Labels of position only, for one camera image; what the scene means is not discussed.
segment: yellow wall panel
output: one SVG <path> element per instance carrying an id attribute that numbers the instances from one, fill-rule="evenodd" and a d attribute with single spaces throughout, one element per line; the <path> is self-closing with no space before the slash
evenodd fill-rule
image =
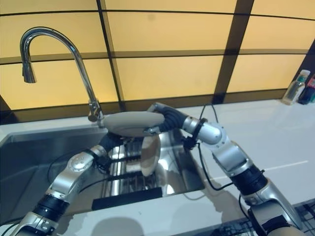
<path id="1" fill-rule="evenodd" d="M 115 51 L 224 49 L 231 15 L 109 12 Z"/>
<path id="2" fill-rule="evenodd" d="M 0 57 L 20 56 L 20 39 L 32 27 L 51 27 L 66 35 L 81 53 L 106 51 L 98 13 L 58 13 L 0 17 Z M 58 40 L 38 36 L 31 55 L 69 53 Z"/>
<path id="3" fill-rule="evenodd" d="M 241 49 L 309 49 L 315 21 L 251 16 Z"/>
<path id="4" fill-rule="evenodd" d="M 84 60 L 100 102 L 117 101 L 107 59 Z M 0 66 L 0 94 L 13 109 L 85 104 L 89 97 L 73 60 L 33 63 L 37 83 L 25 83 L 22 64 Z"/>
<path id="5" fill-rule="evenodd" d="M 305 55 L 239 55 L 227 92 L 285 89 Z"/>
<path id="6" fill-rule="evenodd" d="M 0 14 L 62 10 L 97 10 L 97 5 L 95 0 L 0 0 Z"/>
<path id="7" fill-rule="evenodd" d="M 315 19 L 314 0 L 255 0 L 252 14 Z"/>
<path id="8" fill-rule="evenodd" d="M 223 56 L 117 59 L 125 100 L 211 94 Z"/>
<path id="9" fill-rule="evenodd" d="M 236 0 L 105 0 L 107 9 L 234 12 Z"/>

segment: dark wall trim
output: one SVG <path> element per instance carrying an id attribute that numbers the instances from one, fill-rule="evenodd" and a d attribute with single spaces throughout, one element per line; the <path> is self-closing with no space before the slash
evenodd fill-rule
<path id="1" fill-rule="evenodd" d="M 213 11 L 169 11 L 169 10 L 116 10 L 116 9 L 104 9 L 106 12 L 148 12 L 148 13 L 186 13 L 186 14 L 214 14 L 214 15 L 238 15 L 238 16 L 260 16 L 260 17 L 275 17 L 286 18 L 296 20 L 315 21 L 311 18 L 292 17 L 292 16 L 277 16 L 277 15 L 263 15 L 263 14 L 250 14 L 246 12 L 213 12 Z"/>
<path id="2" fill-rule="evenodd" d="M 225 96 L 224 103 L 279 99 L 282 98 L 285 91 L 286 89 L 275 89 L 228 93 Z M 205 104 L 209 104 L 209 101 L 211 101 L 212 98 L 212 94 L 206 94 L 200 96 L 125 101 L 124 105 L 126 107 L 126 111 L 145 111 L 155 102 L 161 102 L 175 108 L 181 108 L 203 106 Z M 101 107 L 105 114 L 117 113 L 121 111 L 118 102 L 101 103 Z M 15 110 L 11 111 L 4 119 L 1 119 L 0 124 L 2 125 L 74 117 L 86 117 L 87 119 L 88 113 L 89 107 L 87 104 Z"/>
<path id="3" fill-rule="evenodd" d="M 109 63 L 110 63 L 110 68 L 112 71 L 115 89 L 116 89 L 116 93 L 117 93 L 119 107 L 122 111 L 124 111 L 125 106 L 124 106 L 124 103 L 122 102 L 124 99 L 123 89 L 122 89 L 122 86 L 120 83 L 119 72 L 118 72 L 116 60 L 112 57 L 112 52 L 114 51 L 114 46 L 113 46 L 112 36 L 110 33 L 108 17 L 107 17 L 107 13 L 102 11 L 102 9 L 105 8 L 105 1 L 101 2 L 100 0 L 96 0 L 96 3 L 97 3 L 97 8 L 98 8 L 100 23 L 102 26 L 102 31 L 103 31 L 103 36 L 104 36 L 104 40 L 105 40 L 108 59 L 109 59 Z"/>
<path id="4" fill-rule="evenodd" d="M 98 12 L 98 10 L 65 10 L 65 11 L 32 11 L 32 12 L 17 12 L 17 13 L 0 14 L 0 17 L 1 17 L 1 16 L 34 15 L 34 14 L 86 13 L 86 12 Z"/>
<path id="5" fill-rule="evenodd" d="M 284 96 L 286 89 L 247 91 L 227 93 L 223 103 L 232 102 L 250 102 L 268 99 L 281 99 Z"/>
<path id="6" fill-rule="evenodd" d="M 105 114 L 117 113 L 120 111 L 118 102 L 101 103 L 101 108 Z M 84 116 L 88 118 L 89 111 L 89 106 L 87 104 L 15 110 L 11 111 L 6 118 L 1 119 L 0 124 Z"/>
<path id="7" fill-rule="evenodd" d="M 0 120 L 7 118 L 11 113 L 11 109 L 0 95 Z"/>
<path id="8" fill-rule="evenodd" d="M 233 16 L 230 33 L 226 43 L 224 53 L 225 56 L 222 60 L 215 94 L 212 100 L 213 104 L 220 104 L 224 101 L 224 97 L 234 70 L 235 62 L 241 48 L 247 23 L 250 18 L 249 15 L 252 10 L 252 5 L 253 0 L 237 0 L 236 2 L 235 13 L 243 15 Z"/>
<path id="9" fill-rule="evenodd" d="M 81 57 L 83 60 L 107 59 L 108 55 L 106 52 L 81 53 Z M 33 56 L 31 56 L 32 62 L 57 61 L 57 60 L 74 60 L 74 59 L 73 59 L 73 55 L 71 53 L 33 55 Z M 19 64 L 19 63 L 22 63 L 21 57 L 0 58 L 0 65 Z"/>
<path id="10" fill-rule="evenodd" d="M 263 14 L 250 14 L 243 12 L 212 12 L 212 11 L 169 11 L 169 10 L 116 10 L 116 9 L 102 9 L 103 12 L 144 12 L 144 13 L 182 13 L 182 14 L 214 14 L 214 15 L 239 15 L 239 16 L 259 16 L 259 17 L 274 17 L 286 18 L 295 20 L 315 21 L 311 18 L 291 17 L 291 16 L 278 16 L 278 15 L 263 15 Z M 85 12 L 98 12 L 98 10 L 61 10 L 61 11 L 33 11 L 33 12 L 16 12 L 0 14 L 1 16 L 18 16 L 18 15 L 34 15 L 34 14 L 56 14 L 56 13 L 85 13 Z"/>
<path id="11" fill-rule="evenodd" d="M 306 55 L 315 54 L 306 49 L 241 49 L 239 55 Z M 111 52 L 112 59 L 119 58 L 174 58 L 174 57 L 203 57 L 203 56 L 225 56 L 237 55 L 236 52 L 226 52 L 224 49 L 213 50 L 178 50 L 178 51 L 128 51 Z M 81 53 L 82 59 L 109 59 L 107 52 Z M 72 54 L 47 54 L 33 55 L 32 62 L 73 60 Z M 21 57 L 0 58 L 0 65 L 18 64 Z"/>

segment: kitchen sink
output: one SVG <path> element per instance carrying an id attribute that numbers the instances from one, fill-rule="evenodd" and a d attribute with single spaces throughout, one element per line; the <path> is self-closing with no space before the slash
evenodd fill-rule
<path id="1" fill-rule="evenodd" d="M 0 223 L 31 211 L 53 179 L 65 168 L 68 159 L 98 144 L 105 134 L 105 129 L 79 126 L 6 136 L 0 142 Z M 182 145 L 181 131 L 175 129 L 160 134 L 159 139 L 160 158 L 152 175 L 144 177 L 139 172 L 125 175 L 126 166 L 130 165 L 126 160 L 136 161 L 141 155 L 141 139 L 117 147 L 110 155 L 112 159 L 122 161 L 112 163 L 108 172 L 93 168 L 84 186 L 108 175 L 114 178 L 94 184 L 80 193 L 65 214 L 203 189 L 191 153 Z"/>

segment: robotic arm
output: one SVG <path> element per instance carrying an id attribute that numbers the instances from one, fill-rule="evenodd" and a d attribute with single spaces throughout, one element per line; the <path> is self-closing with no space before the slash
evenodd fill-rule
<path id="1" fill-rule="evenodd" d="M 184 141 L 186 147 L 193 148 L 197 140 L 209 146 L 217 164 L 250 206 L 248 215 L 259 236 L 304 235 L 299 230 L 302 222 L 295 209 L 238 144 L 229 140 L 222 126 L 206 119 L 198 120 L 160 103 L 153 104 L 148 111 L 163 114 L 164 123 L 146 129 L 146 133 L 158 134 L 179 128 L 192 135 Z M 107 133 L 99 145 L 73 156 L 11 236 L 51 235 L 89 177 L 93 162 L 108 158 L 107 153 L 122 144 L 121 136 Z"/>
<path id="2" fill-rule="evenodd" d="M 26 214 L 11 236 L 51 235 L 61 216 L 82 189 L 83 182 L 92 171 L 93 163 L 99 158 L 108 159 L 107 153 L 122 144 L 121 136 L 107 133 L 98 145 L 71 157 L 44 197 L 33 211 Z"/>
<path id="3" fill-rule="evenodd" d="M 162 113 L 165 121 L 159 126 L 147 129 L 146 132 L 155 134 L 179 128 L 192 134 L 192 137 L 188 137 L 184 142 L 188 148 L 192 148 L 196 140 L 209 146 L 216 163 L 250 206 L 248 215 L 258 235 L 304 235 L 299 230 L 302 229 L 302 222 L 292 205 L 241 147 L 229 140 L 222 126 L 218 123 L 208 123 L 206 119 L 198 120 L 160 103 L 153 104 L 148 111 Z"/>

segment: faucet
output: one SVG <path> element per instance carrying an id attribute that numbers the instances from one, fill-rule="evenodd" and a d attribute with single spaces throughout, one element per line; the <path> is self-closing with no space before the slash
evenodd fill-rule
<path id="1" fill-rule="evenodd" d="M 89 108 L 90 113 L 88 116 L 89 121 L 96 122 L 98 126 L 102 127 L 102 120 L 104 118 L 102 109 L 100 107 L 100 104 L 95 97 L 90 79 L 88 77 L 87 71 L 85 69 L 85 66 L 83 64 L 82 57 L 78 51 L 78 49 L 75 47 L 75 45 L 68 39 L 65 35 L 58 32 L 57 30 L 47 28 L 47 27 L 34 27 L 29 30 L 27 30 L 20 41 L 20 51 L 21 51 L 21 57 L 22 57 L 22 75 L 24 77 L 24 81 L 26 83 L 36 83 L 36 78 L 33 72 L 32 68 L 32 62 L 31 62 L 31 56 L 30 56 L 30 44 L 31 41 L 40 35 L 46 35 L 53 37 L 60 42 L 62 42 L 72 53 L 75 63 L 77 64 L 77 67 L 80 71 L 80 75 L 83 81 L 83 84 L 85 86 L 85 89 L 89 95 Z"/>

